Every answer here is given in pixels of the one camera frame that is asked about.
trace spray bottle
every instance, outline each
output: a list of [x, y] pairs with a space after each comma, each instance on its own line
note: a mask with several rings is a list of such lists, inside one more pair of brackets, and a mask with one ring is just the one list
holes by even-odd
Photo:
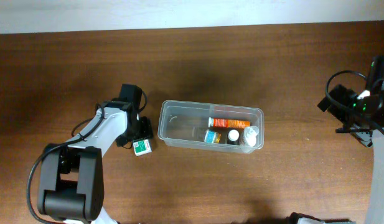
[[240, 145], [241, 146], [250, 146], [254, 147], [256, 144], [256, 136], [260, 132], [260, 129], [257, 126], [251, 126], [244, 129], [243, 133], [240, 136]]

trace small box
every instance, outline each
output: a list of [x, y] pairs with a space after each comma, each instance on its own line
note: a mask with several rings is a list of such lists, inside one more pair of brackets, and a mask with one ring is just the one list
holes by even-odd
[[143, 154], [152, 152], [148, 139], [137, 141], [133, 143], [135, 155], [141, 156]]

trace plastic bin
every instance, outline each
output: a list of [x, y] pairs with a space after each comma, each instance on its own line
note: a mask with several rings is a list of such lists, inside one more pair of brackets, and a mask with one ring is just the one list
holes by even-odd
[[[227, 132], [231, 130], [229, 128], [210, 128], [221, 134], [220, 143], [196, 141], [192, 137], [192, 129], [208, 129], [209, 117], [250, 121], [252, 126], [260, 129], [255, 146], [225, 144]], [[161, 107], [157, 134], [168, 146], [252, 153], [264, 145], [264, 114], [258, 108], [167, 100]]]

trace wooden surface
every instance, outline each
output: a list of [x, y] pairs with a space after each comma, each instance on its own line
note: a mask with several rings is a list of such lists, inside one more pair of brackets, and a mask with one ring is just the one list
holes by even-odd
[[[112, 146], [105, 203], [122, 223], [230, 223], [301, 212], [362, 223], [373, 151], [316, 104], [335, 72], [367, 73], [384, 53], [384, 22], [0, 35], [0, 223], [35, 223], [30, 167], [46, 144], [112, 99], [122, 83], [148, 95], [154, 152]], [[334, 80], [361, 91], [364, 81]], [[252, 154], [167, 147], [161, 104], [261, 108], [265, 144]], [[35, 204], [39, 172], [32, 195]]]

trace small bottle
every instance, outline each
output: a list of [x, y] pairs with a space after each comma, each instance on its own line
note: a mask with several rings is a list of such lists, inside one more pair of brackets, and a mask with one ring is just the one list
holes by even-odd
[[260, 129], [257, 126], [245, 128], [239, 140], [240, 145], [254, 147], [256, 144], [256, 136], [259, 132]]
[[206, 130], [205, 136], [204, 136], [204, 142], [219, 143], [220, 139], [221, 139], [220, 133], [217, 133], [217, 132], [211, 131], [211, 130]]
[[194, 127], [192, 130], [192, 139], [194, 141], [203, 141], [207, 143], [219, 143], [221, 134], [209, 129]]
[[208, 118], [208, 127], [214, 128], [246, 128], [251, 125], [249, 121], [234, 120], [234, 119], [219, 119]]
[[237, 130], [230, 130], [227, 137], [226, 144], [237, 145], [239, 140], [239, 132]]

